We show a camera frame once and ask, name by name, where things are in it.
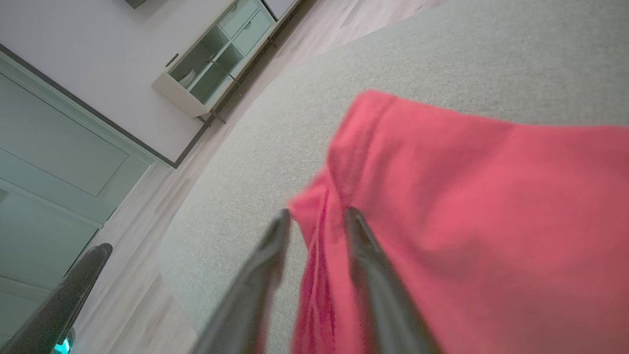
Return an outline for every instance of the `cabinet leg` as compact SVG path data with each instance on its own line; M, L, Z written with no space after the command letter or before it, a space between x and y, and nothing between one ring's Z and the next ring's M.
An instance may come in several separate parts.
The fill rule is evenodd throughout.
M216 117L216 119L218 119L218 120L220 120L221 122L223 122L223 124L225 124L225 123L226 123L226 122L225 122L225 119L223 119L223 117L221 117L221 115L220 115L217 111L215 111L215 110L210 110L209 112L210 112L210 114L212 114L212 116Z
M208 120L203 120L203 118L201 118L201 116L197 116L197 119L203 122L203 125L207 125L208 128L210 125L212 125L212 122L214 121L214 116L210 115L208 117Z

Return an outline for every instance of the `white cabinet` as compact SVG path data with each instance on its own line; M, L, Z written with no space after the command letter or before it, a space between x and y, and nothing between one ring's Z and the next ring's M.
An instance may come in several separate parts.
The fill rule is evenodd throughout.
M235 1L168 66L153 89L194 118L215 107L261 48L276 22L259 0Z

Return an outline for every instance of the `teal light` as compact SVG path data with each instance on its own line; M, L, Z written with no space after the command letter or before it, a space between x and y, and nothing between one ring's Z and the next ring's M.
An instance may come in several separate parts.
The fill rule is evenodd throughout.
M55 354L68 354L71 349L72 347L70 346L70 342L68 341L68 338L66 338L63 344L55 345Z

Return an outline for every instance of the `pink cloth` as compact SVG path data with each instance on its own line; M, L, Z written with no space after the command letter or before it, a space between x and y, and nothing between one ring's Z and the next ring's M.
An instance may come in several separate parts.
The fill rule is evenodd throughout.
M444 353L629 351L629 129L519 125L362 94L289 203L308 247L293 353L370 349L348 274L348 206Z

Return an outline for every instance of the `sofa cushion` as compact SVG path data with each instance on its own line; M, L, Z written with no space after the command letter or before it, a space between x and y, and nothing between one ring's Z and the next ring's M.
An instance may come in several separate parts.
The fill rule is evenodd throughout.
M160 271L197 330L372 88L519 123L627 124L625 0L451 0L288 69L255 100L172 221ZM306 257L292 226L269 353L288 347Z

